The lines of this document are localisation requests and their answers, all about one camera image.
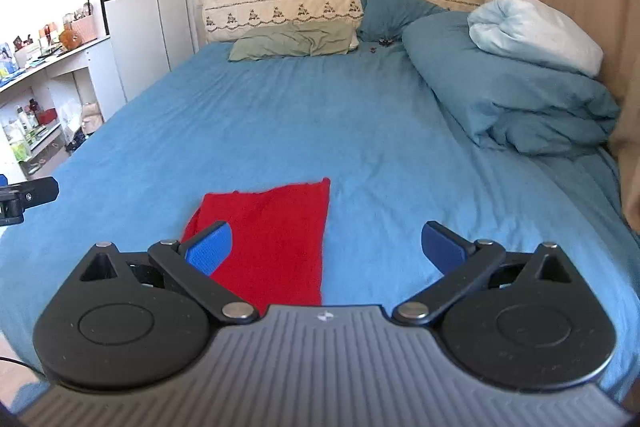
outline cable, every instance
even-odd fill
[[[29,365],[26,362],[22,362],[20,360],[9,359],[7,357],[0,357],[0,362],[17,363],[17,365],[21,365],[22,367],[26,367],[27,369],[31,369],[40,378],[44,378],[44,380],[47,380],[47,377],[45,376],[45,374],[42,371],[38,371],[35,367],[31,367],[31,365]]]

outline white wardrobe door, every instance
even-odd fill
[[[169,66],[174,70],[193,55],[187,0],[158,0]]]
[[[158,0],[104,3],[111,45],[127,102],[169,72]]]

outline logo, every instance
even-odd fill
[[[335,315],[332,314],[332,312],[329,312],[327,310],[318,314],[318,320],[322,322],[329,322],[330,320],[333,320],[334,317]]]

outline folded blanket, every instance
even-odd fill
[[[619,110],[601,83],[486,53],[466,19],[463,12],[424,17],[406,28],[402,43],[469,138],[527,155],[575,155],[606,142]]]
[[[562,12],[538,0],[492,0],[469,14],[469,36],[481,50],[594,77],[602,49]]]
[[[267,192],[207,194],[182,241],[228,222],[231,253],[211,278],[263,314],[269,304],[319,306],[330,181]]]

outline ribbed gray surface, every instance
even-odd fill
[[[225,328],[190,371],[162,385],[127,396],[56,387],[21,419],[30,427],[606,427],[629,416],[595,385],[553,395],[493,389],[449,362],[428,330],[396,327],[377,307],[280,306],[257,324]]]

